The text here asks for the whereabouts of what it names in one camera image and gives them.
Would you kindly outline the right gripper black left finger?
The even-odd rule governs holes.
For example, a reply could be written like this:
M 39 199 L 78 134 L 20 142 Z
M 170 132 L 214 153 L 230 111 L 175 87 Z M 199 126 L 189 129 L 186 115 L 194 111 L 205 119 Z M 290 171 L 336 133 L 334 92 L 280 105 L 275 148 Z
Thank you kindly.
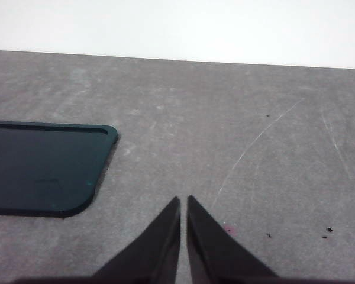
M 148 227 L 92 279 L 102 283 L 175 283 L 180 250 L 180 199 L 163 208 Z

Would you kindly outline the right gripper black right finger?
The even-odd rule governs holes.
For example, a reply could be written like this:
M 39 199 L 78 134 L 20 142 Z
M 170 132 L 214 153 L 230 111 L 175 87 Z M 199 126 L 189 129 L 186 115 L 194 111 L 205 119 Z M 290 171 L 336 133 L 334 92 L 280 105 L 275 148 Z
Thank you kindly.
M 194 283 L 279 283 L 280 277 L 238 244 L 190 195 L 187 246 Z

